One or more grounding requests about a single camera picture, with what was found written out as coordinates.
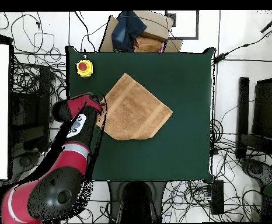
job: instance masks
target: brown cardboard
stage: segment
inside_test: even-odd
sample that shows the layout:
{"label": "brown cardboard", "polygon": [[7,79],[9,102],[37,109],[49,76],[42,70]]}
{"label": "brown cardboard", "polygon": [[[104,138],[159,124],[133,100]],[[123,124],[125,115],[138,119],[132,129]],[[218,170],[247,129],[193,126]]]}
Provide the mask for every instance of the brown cardboard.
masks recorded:
{"label": "brown cardboard", "polygon": [[166,42],[169,36],[168,29],[171,30],[173,25],[171,18],[148,10],[134,10],[134,13],[141,19],[144,25],[147,26],[141,34],[141,37]]}
{"label": "brown cardboard", "polygon": [[103,42],[100,46],[99,52],[113,52],[113,45],[112,45],[112,32],[117,26],[119,21],[115,19],[113,16],[109,17],[109,21],[106,27],[105,35],[103,37]]}
{"label": "brown cardboard", "polygon": [[[161,42],[167,42],[167,38],[169,36],[169,31],[167,28],[168,23],[168,29],[170,30],[173,24],[173,20],[171,18],[165,17],[164,15],[160,15],[157,13],[153,13],[151,11],[147,10],[135,10],[135,14],[138,17],[146,18],[141,19],[143,23],[147,26],[145,31],[141,34],[141,37],[150,38],[154,40],[158,40]],[[157,23],[151,22],[149,20],[153,20],[154,22],[160,23],[160,25],[165,26],[166,28],[160,26]],[[103,41],[101,43],[101,46],[99,48],[99,52],[113,52],[113,45],[112,45],[112,32],[117,26],[119,21],[115,19],[113,16],[109,17],[109,22],[106,27],[105,35],[103,37]],[[176,47],[180,49],[182,45],[182,40],[173,40]],[[171,40],[168,40],[166,48],[164,50],[165,53],[177,53],[176,47],[173,45],[173,42]]]}
{"label": "brown cardboard", "polygon": [[178,53],[182,46],[183,40],[168,40],[164,53]]}

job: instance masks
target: red robot arm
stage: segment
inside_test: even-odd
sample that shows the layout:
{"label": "red robot arm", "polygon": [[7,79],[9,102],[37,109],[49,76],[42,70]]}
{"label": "red robot arm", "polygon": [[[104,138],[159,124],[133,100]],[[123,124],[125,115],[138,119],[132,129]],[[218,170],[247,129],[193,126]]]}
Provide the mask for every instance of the red robot arm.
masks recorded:
{"label": "red robot arm", "polygon": [[53,105],[55,120],[67,122],[75,117],[76,121],[51,169],[38,180],[12,187],[4,195],[2,223],[41,223],[56,219],[72,208],[88,168],[92,134],[101,113],[98,98],[91,93]]}

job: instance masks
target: black cable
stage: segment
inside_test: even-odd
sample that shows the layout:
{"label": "black cable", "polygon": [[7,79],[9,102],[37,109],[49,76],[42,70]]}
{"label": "black cable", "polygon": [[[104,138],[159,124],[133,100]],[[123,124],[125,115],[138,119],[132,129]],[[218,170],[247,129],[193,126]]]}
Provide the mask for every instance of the black cable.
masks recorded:
{"label": "black cable", "polygon": [[[262,194],[261,192],[257,191],[257,190],[251,189],[251,190],[245,191],[245,192],[243,193],[243,196],[242,196],[242,204],[243,204],[243,205],[245,205],[245,203],[244,203],[244,197],[245,197],[245,195],[246,195],[247,193],[251,192],[251,191],[253,191],[253,192],[255,192],[255,193],[258,193],[258,194],[260,194],[261,196],[263,196],[263,194]],[[249,221],[249,222],[253,222],[253,220],[252,220],[252,219],[250,220],[250,218],[247,216],[247,212],[246,212],[246,210],[245,210],[245,206],[243,207],[243,211],[244,211],[245,216],[248,218],[248,221]]]}
{"label": "black cable", "polygon": [[236,47],[235,49],[233,49],[233,50],[231,50],[231,51],[228,51],[228,52],[226,52],[226,53],[220,54],[219,56],[215,57],[214,63],[217,64],[217,63],[219,63],[220,61],[224,60],[225,57],[226,57],[228,54],[232,53],[233,51],[235,51],[235,50],[237,50],[237,49],[240,49],[240,48],[242,48],[242,47],[248,47],[248,46],[250,46],[250,45],[254,45],[254,44],[256,44],[256,43],[262,41],[265,37],[268,37],[269,34],[271,34],[271,33],[272,33],[272,30],[269,31],[269,32],[267,32],[261,39],[255,41],[255,42],[253,42],[253,43],[244,44],[244,45],[242,45],[242,46],[240,46],[240,47]]}
{"label": "black cable", "polygon": [[75,14],[77,15],[78,19],[80,20],[80,22],[85,26],[86,28],[86,31],[87,31],[87,39],[88,39],[88,42],[91,43],[92,47],[93,47],[93,51],[96,53],[96,49],[95,49],[95,46],[92,44],[92,42],[89,40],[89,33],[88,33],[88,28],[87,28],[87,25],[83,22],[83,20],[81,20],[81,18],[79,17],[79,15],[77,14],[77,12],[75,11]]}
{"label": "black cable", "polygon": [[[39,15],[38,12],[36,12],[36,13],[37,13],[37,16],[39,17],[39,21],[38,21],[34,16],[32,16],[32,15],[23,15],[23,14],[22,14],[22,16],[20,16],[19,18],[17,18],[17,19],[12,23],[12,25],[11,25],[11,33],[12,33],[13,43],[14,43],[15,48],[16,48],[18,51],[22,51],[22,52],[24,52],[24,53],[38,53],[38,52],[40,51],[40,48],[39,48],[36,52],[28,52],[28,51],[24,51],[24,50],[18,49],[17,46],[16,46],[15,38],[14,38],[14,36],[13,36],[13,31],[12,31],[13,25],[14,25],[19,19],[24,18],[25,16],[30,16],[30,17],[32,17],[32,18],[36,21],[36,24],[39,23],[40,28],[41,28],[41,32],[43,33],[43,27],[42,27],[42,25],[41,25],[40,15]],[[42,36],[41,45],[40,45],[40,46],[43,45],[43,40],[44,40],[44,36]]]}
{"label": "black cable", "polygon": [[[105,26],[105,25],[107,25],[108,23],[106,22],[105,24],[103,24],[103,25],[101,25],[98,29],[96,29],[94,32],[92,32],[92,33],[90,33],[90,34],[88,34],[88,36],[90,36],[90,35],[92,35],[92,34],[94,34],[94,33],[96,33],[99,29],[101,29],[103,26]],[[82,38],[82,41],[81,41],[81,46],[80,46],[80,51],[82,51],[82,43],[83,43],[83,41],[84,41],[84,38],[87,36],[87,34],[86,35],[84,35],[83,36],[83,38]]]}

